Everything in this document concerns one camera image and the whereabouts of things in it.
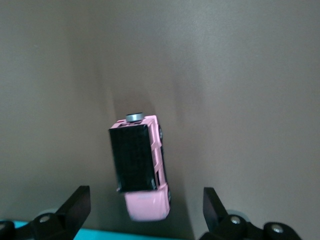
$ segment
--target tire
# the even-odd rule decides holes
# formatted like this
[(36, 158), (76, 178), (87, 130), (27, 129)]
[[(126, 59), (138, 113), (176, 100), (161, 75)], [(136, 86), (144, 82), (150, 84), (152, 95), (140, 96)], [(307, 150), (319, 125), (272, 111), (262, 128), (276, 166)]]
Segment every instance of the tire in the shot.
[(169, 206), (171, 205), (171, 191), (170, 188), (168, 186), (168, 199), (169, 199)]
[(159, 137), (160, 137), (160, 141), (161, 143), (163, 142), (163, 138), (164, 138), (164, 134), (162, 133), (162, 129), (161, 129), (161, 126), (159, 125)]
[(165, 182), (168, 183), (167, 170), (166, 170), (165, 158), (164, 158), (164, 148), (162, 146), (161, 146), (161, 156), (162, 156), (162, 164), (163, 164)]

